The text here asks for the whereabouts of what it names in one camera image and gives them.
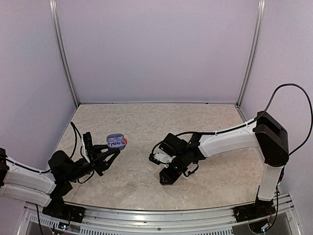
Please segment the purple earbud charging case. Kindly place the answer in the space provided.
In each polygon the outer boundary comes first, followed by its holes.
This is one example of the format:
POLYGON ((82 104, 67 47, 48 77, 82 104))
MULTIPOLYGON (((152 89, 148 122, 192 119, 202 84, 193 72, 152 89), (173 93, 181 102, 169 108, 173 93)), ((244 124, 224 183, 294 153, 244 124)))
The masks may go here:
POLYGON ((118 143, 118 148, 119 149, 124 149, 126 147, 124 140, 124 135, 123 134, 111 134, 108 135, 106 138, 107 144, 109 142, 117 142, 118 143))

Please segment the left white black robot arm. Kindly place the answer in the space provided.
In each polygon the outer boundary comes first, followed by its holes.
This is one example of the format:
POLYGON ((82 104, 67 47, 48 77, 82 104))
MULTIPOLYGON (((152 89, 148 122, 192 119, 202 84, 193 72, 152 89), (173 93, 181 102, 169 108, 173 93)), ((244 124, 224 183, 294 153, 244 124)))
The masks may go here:
POLYGON ((8 157, 0 150, 0 195, 49 207, 57 217, 68 214, 68 206, 61 200, 72 190, 72 183, 82 177, 97 173, 102 176, 120 154, 118 148, 94 145, 87 151, 89 161, 73 161, 64 151, 56 151, 48 161, 51 170, 40 171, 8 157))

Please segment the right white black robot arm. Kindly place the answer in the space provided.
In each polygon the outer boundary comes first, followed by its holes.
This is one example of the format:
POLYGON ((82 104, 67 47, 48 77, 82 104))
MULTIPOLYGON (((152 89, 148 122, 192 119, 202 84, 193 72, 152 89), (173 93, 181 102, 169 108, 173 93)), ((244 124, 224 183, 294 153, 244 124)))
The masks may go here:
POLYGON ((282 170, 289 160, 287 130, 270 114, 260 111, 257 117, 244 124, 213 133, 193 133, 185 141, 169 133, 160 143, 162 154, 151 157, 165 167, 159 173, 162 185, 172 185, 182 174, 189 176, 190 164, 198 164, 213 155, 243 148, 259 148, 264 158, 264 170, 257 201, 250 206, 254 217, 269 210, 282 170))

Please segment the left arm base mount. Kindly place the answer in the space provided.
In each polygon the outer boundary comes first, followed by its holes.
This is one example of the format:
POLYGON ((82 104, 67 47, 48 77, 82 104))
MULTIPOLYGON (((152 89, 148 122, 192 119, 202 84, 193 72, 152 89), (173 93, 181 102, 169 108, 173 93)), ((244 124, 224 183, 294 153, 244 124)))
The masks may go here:
POLYGON ((43 214, 69 222, 82 223, 85 210, 84 207, 51 201, 47 207, 43 208, 43 214))

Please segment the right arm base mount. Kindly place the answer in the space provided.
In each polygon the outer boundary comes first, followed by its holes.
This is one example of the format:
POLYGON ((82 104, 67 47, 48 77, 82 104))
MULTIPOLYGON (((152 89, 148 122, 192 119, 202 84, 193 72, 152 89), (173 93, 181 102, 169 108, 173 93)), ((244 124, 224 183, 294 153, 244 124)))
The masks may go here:
POLYGON ((257 206, 254 203, 236 206, 233 211, 237 223, 270 216, 276 213, 274 205, 257 206))

